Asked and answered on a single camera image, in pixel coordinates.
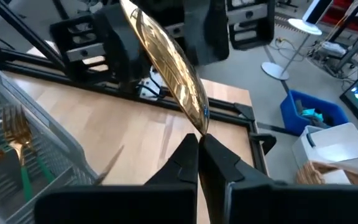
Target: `utensil holder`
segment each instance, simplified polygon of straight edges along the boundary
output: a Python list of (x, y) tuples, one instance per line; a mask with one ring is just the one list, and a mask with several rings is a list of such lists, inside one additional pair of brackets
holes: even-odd
[[(33, 135), (33, 147), (55, 179), (49, 183), (31, 150), (25, 150), (25, 166), (34, 196), (25, 201), (21, 170), (15, 150), (4, 140), (1, 110), (6, 105), (22, 105)], [(91, 185), (96, 173), (85, 160), (78, 142), (28, 94), (0, 71), (0, 223), (33, 223), (35, 201), (44, 192), (67, 185)]]

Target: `blue storage bin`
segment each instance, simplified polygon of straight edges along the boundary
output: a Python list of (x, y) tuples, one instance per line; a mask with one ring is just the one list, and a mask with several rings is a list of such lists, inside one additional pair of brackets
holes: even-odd
[(334, 126), (349, 122), (345, 113), (338, 105), (290, 90), (288, 96), (281, 103), (280, 108), (285, 129), (293, 134), (300, 136), (306, 125), (310, 125), (310, 120), (298, 114), (295, 107), (296, 100), (301, 100), (302, 106), (305, 108), (318, 108), (322, 113), (330, 115), (334, 120)]

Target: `wooden table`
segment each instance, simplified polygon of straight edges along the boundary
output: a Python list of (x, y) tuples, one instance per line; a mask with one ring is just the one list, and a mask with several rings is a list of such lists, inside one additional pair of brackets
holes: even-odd
[[(104, 184), (143, 184), (161, 168), (188, 133), (200, 134), (183, 113), (113, 96), (6, 74), (52, 115), (82, 145), (86, 160), (101, 172), (125, 145)], [(203, 80), (209, 97), (251, 105), (249, 92)], [(252, 165), (247, 130), (211, 120), (209, 133)], [(198, 223), (209, 223), (199, 187)]]

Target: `concrete floor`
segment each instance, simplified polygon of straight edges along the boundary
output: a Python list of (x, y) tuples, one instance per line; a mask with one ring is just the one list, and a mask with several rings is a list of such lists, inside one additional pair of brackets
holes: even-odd
[[(51, 1), (23, 2), (13, 0), (11, 5), (16, 12), (27, 17), (25, 22), (31, 28), (45, 40), (50, 40), (47, 27), (49, 24), (59, 21)], [(71, 16), (76, 11), (73, 7), (74, 5), (77, 8), (82, 7), (78, 5), (76, 0), (64, 0), (64, 5), (71, 6), (67, 7), (70, 8), (69, 15)], [(301, 17), (304, 9), (301, 8), (297, 13), (293, 12), (292, 9), (277, 9), (277, 11), (294, 17)], [(286, 38), (293, 42), (295, 46), (299, 46), (300, 42), (305, 38), (305, 34), (287, 29), (284, 26), (276, 26), (275, 36)], [(23, 38), (1, 18), (0, 37), (22, 52), (26, 52), (32, 47), (31, 44), (23, 41)], [(311, 45), (316, 39), (317, 37), (311, 37), (305, 46)], [(283, 51), (282, 53), (287, 57), (291, 57), (293, 54), (292, 51)], [(265, 46), (248, 51), (231, 50), (227, 60), (200, 67), (198, 71), (202, 78), (249, 90), (257, 121), (284, 128), (280, 103), (287, 96), (286, 91), (279, 80), (266, 75), (260, 67), (263, 62), (270, 61), (274, 61), (281, 66), (285, 66), (288, 62), (277, 50)], [(339, 95), (343, 92), (341, 89), (342, 81), (330, 77), (307, 59), (301, 62), (293, 62), (289, 66), (288, 72), (290, 79), (286, 81), (286, 84), (289, 89), (302, 91), (338, 104), (345, 111), (349, 121), (353, 122), (358, 128), (358, 120), (339, 99)], [(260, 131), (272, 133), (277, 137), (277, 145), (267, 154), (267, 165), (271, 177), (293, 182), (296, 165), (291, 153), (291, 146), (297, 137), (265, 129)]]

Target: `white round table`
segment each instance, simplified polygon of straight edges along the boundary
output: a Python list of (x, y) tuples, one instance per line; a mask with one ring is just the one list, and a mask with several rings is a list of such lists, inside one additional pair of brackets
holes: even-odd
[(289, 19), (288, 22), (295, 28), (302, 30), (303, 32), (306, 32), (307, 35), (305, 39), (303, 40), (302, 44), (298, 47), (298, 50), (296, 50), (295, 54), (292, 56), (290, 61), (287, 63), (285, 68), (277, 65), (276, 63), (272, 62), (264, 62), (262, 64), (262, 70), (267, 74), (270, 75), (273, 78), (276, 78), (278, 80), (287, 80), (290, 75), (287, 72), (288, 66), (290, 66), (293, 59), (298, 55), (299, 51), (303, 47), (303, 45), (306, 43), (310, 35), (321, 35), (321, 30), (314, 24), (310, 24), (308, 22), (305, 22), (301, 19)]

